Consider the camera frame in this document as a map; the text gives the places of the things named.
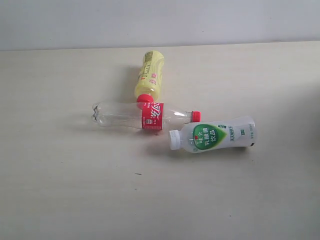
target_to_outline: bottle label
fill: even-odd
[[[162,130],[164,104],[159,102],[146,102],[142,106],[142,128]]]
[[[228,135],[223,129],[227,126],[199,124],[193,129],[193,142],[197,149],[207,150],[216,147]]]

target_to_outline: white bottle cap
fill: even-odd
[[[180,133],[178,130],[169,131],[170,148],[171,150],[178,150],[181,148]]]

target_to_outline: red bottle cap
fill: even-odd
[[[154,98],[149,94],[141,94],[136,99],[136,102],[137,103],[153,103],[154,102]]]
[[[201,112],[200,111],[192,111],[192,122],[201,122]]]

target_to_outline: yellow bottle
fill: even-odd
[[[138,83],[134,90],[138,103],[152,103],[158,99],[164,63],[165,57],[158,51],[148,51],[144,55]]]

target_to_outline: clear plastic bottle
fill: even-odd
[[[157,101],[161,91],[164,63],[165,57],[158,51],[148,51],[144,55],[138,83],[134,89],[138,103]]]
[[[126,126],[137,129],[173,130],[183,124],[200,122],[199,111],[187,112],[158,102],[109,103],[93,105],[92,119],[102,127]]]
[[[190,153],[215,149],[250,147],[257,139],[254,120],[249,116],[228,121],[189,123],[169,132],[170,148],[183,148]]]

